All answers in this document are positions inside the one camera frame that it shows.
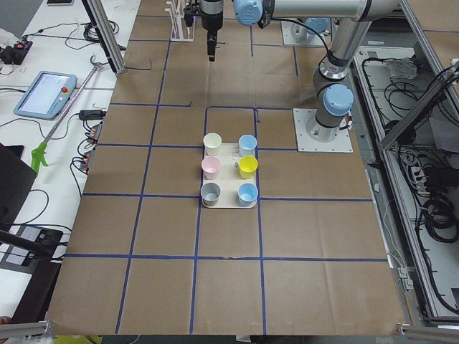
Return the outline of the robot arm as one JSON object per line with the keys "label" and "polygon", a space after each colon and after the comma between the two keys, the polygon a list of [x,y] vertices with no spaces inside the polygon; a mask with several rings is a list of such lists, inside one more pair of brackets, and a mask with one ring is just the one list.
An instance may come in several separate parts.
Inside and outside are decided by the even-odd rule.
{"label": "robot arm", "polygon": [[322,143],[334,140],[354,103],[353,92],[341,81],[371,23],[388,15],[398,1],[234,1],[235,18],[245,26],[266,27],[281,18],[339,18],[338,31],[313,76],[318,96],[316,114],[307,134]]}
{"label": "robot arm", "polygon": [[292,24],[290,33],[294,45],[302,47],[319,47],[322,39],[330,34],[331,19],[325,17],[297,18],[301,24]]}

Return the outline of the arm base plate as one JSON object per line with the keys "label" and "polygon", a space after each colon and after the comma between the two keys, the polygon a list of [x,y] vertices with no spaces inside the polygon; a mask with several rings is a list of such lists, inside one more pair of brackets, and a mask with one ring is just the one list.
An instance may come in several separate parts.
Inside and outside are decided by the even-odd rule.
{"label": "arm base plate", "polygon": [[323,47],[323,39],[327,44],[331,43],[332,23],[331,18],[295,18],[297,22],[314,29],[320,36],[301,25],[282,21],[283,45],[287,47]]}
{"label": "arm base plate", "polygon": [[293,108],[298,151],[302,153],[353,153],[345,120],[336,128],[325,128],[316,121],[316,109]]}

